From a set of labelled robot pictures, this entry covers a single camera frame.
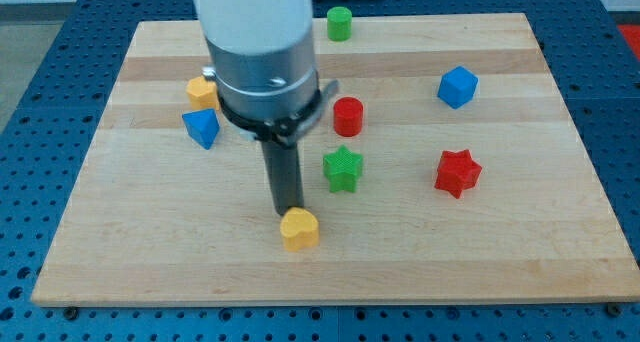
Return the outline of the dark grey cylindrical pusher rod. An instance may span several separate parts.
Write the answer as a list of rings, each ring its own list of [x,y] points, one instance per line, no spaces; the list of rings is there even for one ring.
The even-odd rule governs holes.
[[[296,144],[261,143],[273,205],[278,215],[304,206],[299,151]]]

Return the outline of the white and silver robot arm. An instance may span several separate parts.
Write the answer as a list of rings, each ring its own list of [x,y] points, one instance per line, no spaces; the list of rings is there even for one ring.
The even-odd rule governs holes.
[[[222,112],[260,142],[276,212],[304,204],[298,141],[322,116],[312,0],[193,0]]]

